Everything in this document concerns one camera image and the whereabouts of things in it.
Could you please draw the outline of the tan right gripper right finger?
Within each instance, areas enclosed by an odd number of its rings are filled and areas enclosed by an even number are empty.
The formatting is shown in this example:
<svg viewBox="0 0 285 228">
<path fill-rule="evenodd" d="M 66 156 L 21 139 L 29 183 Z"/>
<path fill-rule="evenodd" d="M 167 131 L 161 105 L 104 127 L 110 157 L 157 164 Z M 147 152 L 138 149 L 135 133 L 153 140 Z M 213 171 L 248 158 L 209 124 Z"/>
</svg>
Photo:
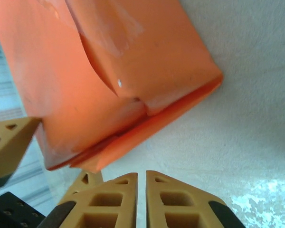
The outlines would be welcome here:
<svg viewBox="0 0 285 228">
<path fill-rule="evenodd" d="M 146 171 L 148 228 L 242 228 L 225 202 L 157 171 Z"/>
</svg>

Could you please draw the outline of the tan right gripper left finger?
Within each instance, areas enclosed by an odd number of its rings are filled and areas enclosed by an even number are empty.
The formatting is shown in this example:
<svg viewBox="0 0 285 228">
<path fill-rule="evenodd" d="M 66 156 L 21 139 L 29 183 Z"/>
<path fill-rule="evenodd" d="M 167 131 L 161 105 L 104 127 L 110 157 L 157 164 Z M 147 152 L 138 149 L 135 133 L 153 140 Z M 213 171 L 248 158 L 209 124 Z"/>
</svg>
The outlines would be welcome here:
<svg viewBox="0 0 285 228">
<path fill-rule="evenodd" d="M 134 228 L 138 174 L 127 173 L 66 197 L 41 228 Z"/>
</svg>

